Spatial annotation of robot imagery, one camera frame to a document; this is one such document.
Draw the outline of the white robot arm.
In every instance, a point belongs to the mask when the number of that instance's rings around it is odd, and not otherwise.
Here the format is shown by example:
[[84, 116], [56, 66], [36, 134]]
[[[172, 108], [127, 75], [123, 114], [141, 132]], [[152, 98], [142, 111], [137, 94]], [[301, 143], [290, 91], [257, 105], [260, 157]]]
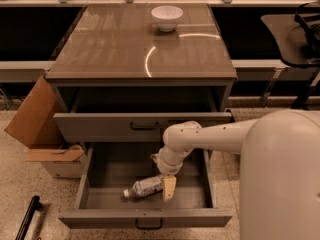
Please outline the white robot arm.
[[240, 239], [320, 240], [320, 112], [279, 110], [259, 119], [168, 127], [153, 156], [175, 175], [195, 149], [239, 154]]

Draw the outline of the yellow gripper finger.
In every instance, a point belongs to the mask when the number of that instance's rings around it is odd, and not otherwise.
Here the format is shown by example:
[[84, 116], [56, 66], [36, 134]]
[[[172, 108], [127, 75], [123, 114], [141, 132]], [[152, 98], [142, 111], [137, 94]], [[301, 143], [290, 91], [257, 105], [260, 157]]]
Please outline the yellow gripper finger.
[[162, 185], [163, 185], [163, 200], [165, 202], [168, 202], [173, 198], [175, 193], [176, 177], [165, 176], [162, 180]]

